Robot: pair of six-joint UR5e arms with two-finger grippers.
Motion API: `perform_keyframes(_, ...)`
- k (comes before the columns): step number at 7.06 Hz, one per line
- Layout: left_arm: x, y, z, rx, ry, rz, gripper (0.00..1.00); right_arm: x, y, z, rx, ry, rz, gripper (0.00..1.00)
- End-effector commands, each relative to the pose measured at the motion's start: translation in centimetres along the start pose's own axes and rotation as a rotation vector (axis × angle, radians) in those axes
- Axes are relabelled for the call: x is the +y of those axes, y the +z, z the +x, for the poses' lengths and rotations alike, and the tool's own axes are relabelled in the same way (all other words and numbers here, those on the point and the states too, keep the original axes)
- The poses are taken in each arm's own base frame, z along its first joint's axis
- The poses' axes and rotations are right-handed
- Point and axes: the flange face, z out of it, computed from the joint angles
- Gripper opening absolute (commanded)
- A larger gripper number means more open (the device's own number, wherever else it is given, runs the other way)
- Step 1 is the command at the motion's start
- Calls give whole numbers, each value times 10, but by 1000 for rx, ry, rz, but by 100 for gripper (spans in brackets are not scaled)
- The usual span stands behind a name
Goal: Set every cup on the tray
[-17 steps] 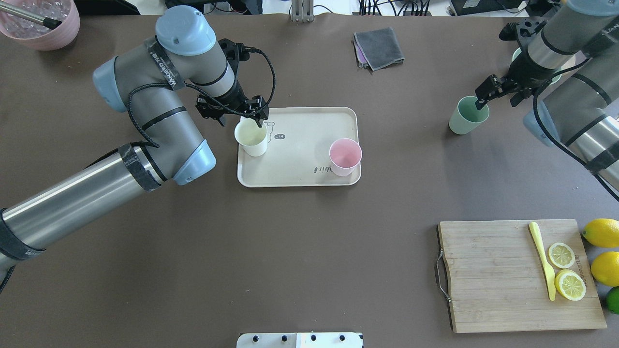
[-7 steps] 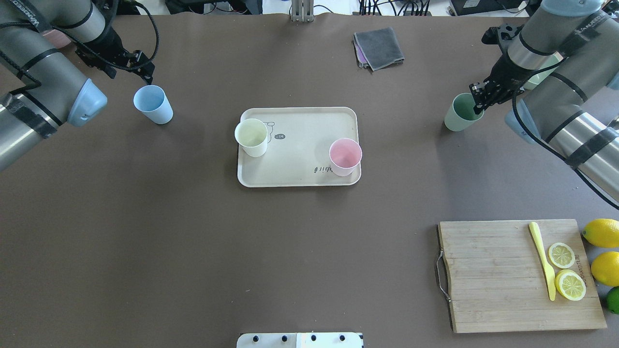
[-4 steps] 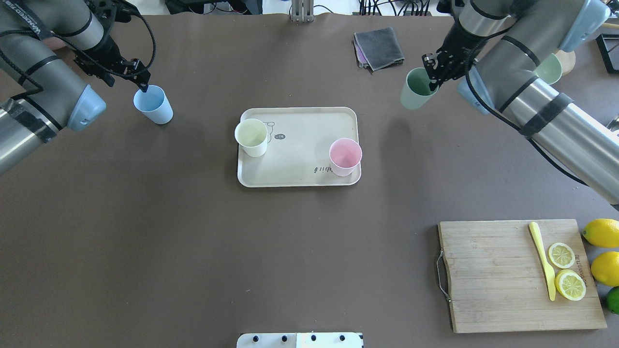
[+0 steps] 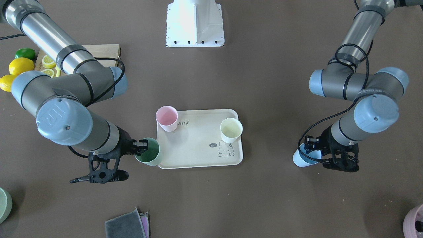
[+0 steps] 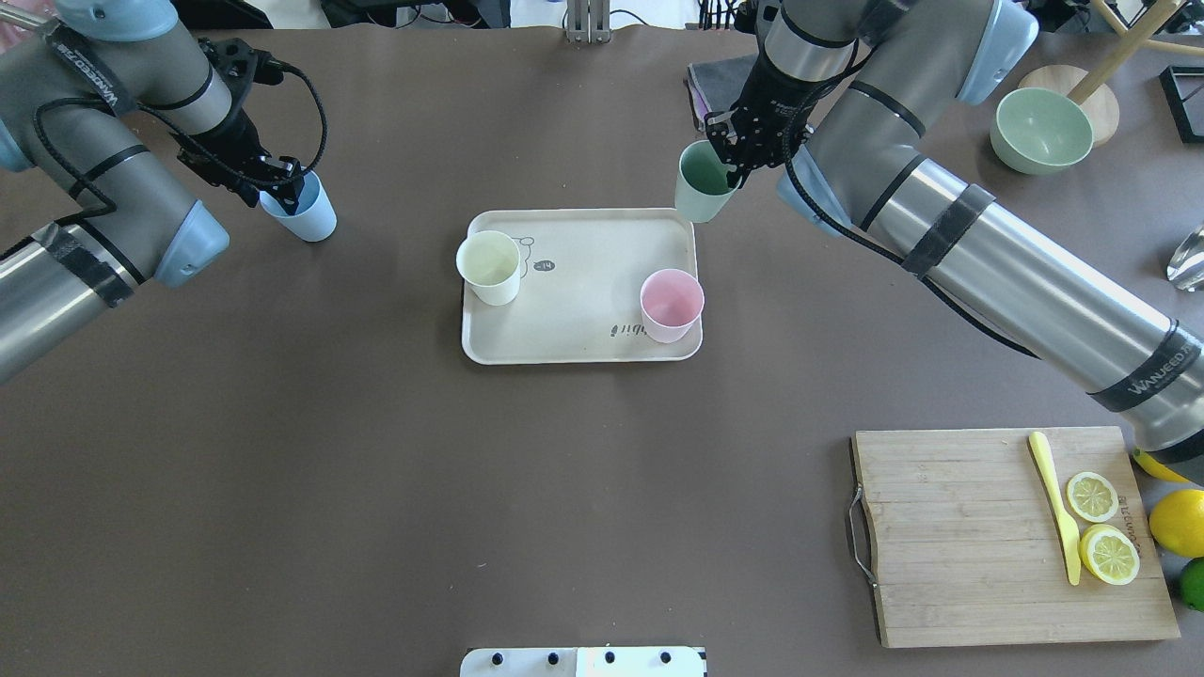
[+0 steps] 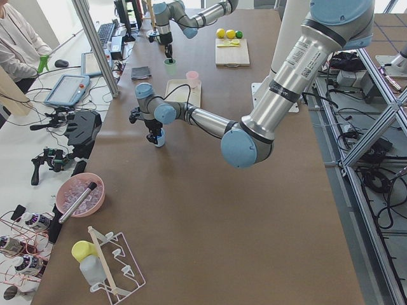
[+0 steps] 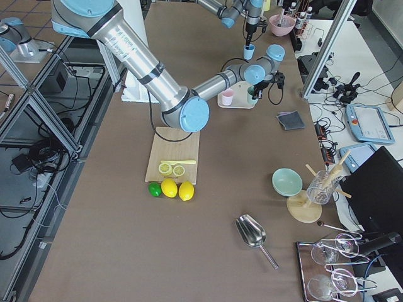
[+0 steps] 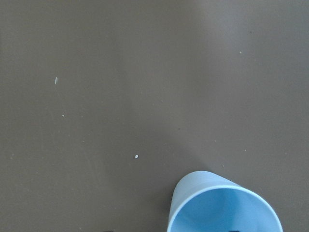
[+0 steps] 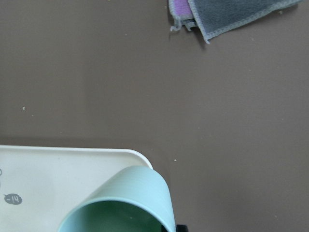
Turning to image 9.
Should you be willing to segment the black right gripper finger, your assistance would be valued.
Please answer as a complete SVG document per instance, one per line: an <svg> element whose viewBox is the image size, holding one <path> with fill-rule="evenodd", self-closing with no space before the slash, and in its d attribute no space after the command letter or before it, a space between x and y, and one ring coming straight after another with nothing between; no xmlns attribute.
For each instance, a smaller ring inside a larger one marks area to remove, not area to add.
<svg viewBox="0 0 309 232"><path fill-rule="evenodd" d="M187 225L178 224L178 225L176 226L176 232L188 232L188 227L187 227Z"/></svg>

